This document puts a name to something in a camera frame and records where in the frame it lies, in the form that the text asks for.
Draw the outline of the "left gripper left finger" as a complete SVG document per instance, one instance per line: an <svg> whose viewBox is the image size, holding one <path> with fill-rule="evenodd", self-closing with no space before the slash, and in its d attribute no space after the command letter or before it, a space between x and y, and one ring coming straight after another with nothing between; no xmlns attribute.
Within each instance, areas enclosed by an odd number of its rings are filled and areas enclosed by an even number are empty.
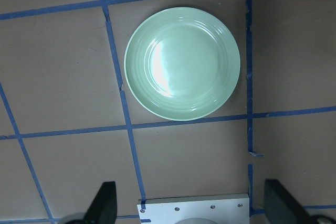
<svg viewBox="0 0 336 224"><path fill-rule="evenodd" d="M113 224L117 219L117 192L115 182L102 183L82 223Z"/></svg>

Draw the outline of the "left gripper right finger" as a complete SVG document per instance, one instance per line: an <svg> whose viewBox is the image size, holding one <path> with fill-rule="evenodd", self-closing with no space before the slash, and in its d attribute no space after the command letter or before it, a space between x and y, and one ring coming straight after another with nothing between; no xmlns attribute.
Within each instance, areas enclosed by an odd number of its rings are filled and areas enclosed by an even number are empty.
<svg viewBox="0 0 336 224"><path fill-rule="evenodd" d="M264 211L269 223L318 223L276 179L264 183Z"/></svg>

